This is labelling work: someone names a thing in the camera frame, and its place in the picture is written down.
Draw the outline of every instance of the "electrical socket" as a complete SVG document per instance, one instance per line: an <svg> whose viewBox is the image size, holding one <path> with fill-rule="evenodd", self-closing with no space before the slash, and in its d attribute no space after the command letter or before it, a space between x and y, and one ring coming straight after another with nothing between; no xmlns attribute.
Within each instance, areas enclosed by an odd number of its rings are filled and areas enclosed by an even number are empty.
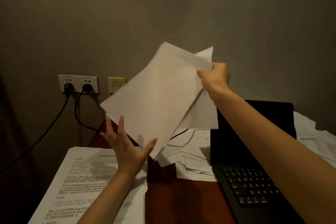
<svg viewBox="0 0 336 224"><path fill-rule="evenodd" d="M84 84L89 83L93 87L93 90L89 93L98 93L98 79L96 76L78 76L69 74L59 74L59 87L64 92L64 84L70 82L73 84L73 92L82 92Z"/></svg>
<svg viewBox="0 0 336 224"><path fill-rule="evenodd" d="M109 93L115 93L118 89L126 84L126 78L124 77L109 77L108 78L108 91Z"/></svg>

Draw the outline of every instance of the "reddish-brown desk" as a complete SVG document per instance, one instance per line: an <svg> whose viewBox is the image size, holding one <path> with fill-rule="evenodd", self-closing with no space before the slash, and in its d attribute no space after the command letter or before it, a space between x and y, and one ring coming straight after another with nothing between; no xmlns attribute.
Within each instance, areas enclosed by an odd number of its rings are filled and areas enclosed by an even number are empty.
<svg viewBox="0 0 336 224"><path fill-rule="evenodd" d="M105 123L99 130L105 131ZM88 146L111 148L98 134L94 135ZM151 159L148 161L147 182L146 224L235 223L216 182L177 179L175 164L160 167Z"/></svg>

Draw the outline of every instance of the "beige wall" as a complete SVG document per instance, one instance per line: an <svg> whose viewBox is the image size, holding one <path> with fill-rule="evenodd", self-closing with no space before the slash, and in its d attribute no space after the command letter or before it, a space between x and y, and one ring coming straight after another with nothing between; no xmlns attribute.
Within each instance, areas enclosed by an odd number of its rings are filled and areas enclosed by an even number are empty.
<svg viewBox="0 0 336 224"><path fill-rule="evenodd" d="M97 127L107 77L131 79L164 40L191 52L213 45L213 60L229 64L242 97L292 102L336 133L335 0L0 0L2 162L58 113L65 100L58 74L98 76L100 94L84 96L80 111ZM21 197L43 193L67 149L92 137L73 107L71 99L32 154L6 173L24 184Z"/></svg>

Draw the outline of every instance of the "tabletop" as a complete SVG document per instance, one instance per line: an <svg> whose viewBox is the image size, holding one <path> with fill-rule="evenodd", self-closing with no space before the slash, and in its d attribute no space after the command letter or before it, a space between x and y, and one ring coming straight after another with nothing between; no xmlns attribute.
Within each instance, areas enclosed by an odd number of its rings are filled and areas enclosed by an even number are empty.
<svg viewBox="0 0 336 224"><path fill-rule="evenodd" d="M99 130L105 131L105 122ZM111 148L99 134L93 136L88 146ZM175 164L160 167L151 158L148 158L147 182L146 224L236 223L217 182L177 179Z"/></svg>

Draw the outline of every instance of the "black laptop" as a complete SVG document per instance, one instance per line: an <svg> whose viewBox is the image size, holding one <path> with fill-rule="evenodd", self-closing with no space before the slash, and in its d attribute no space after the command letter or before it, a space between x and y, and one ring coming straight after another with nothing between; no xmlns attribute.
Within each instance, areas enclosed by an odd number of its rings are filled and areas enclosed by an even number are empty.
<svg viewBox="0 0 336 224"><path fill-rule="evenodd" d="M296 138L291 103L247 102ZM210 137L211 165L237 222L304 223L218 110L217 114L219 129L212 129Z"/></svg>

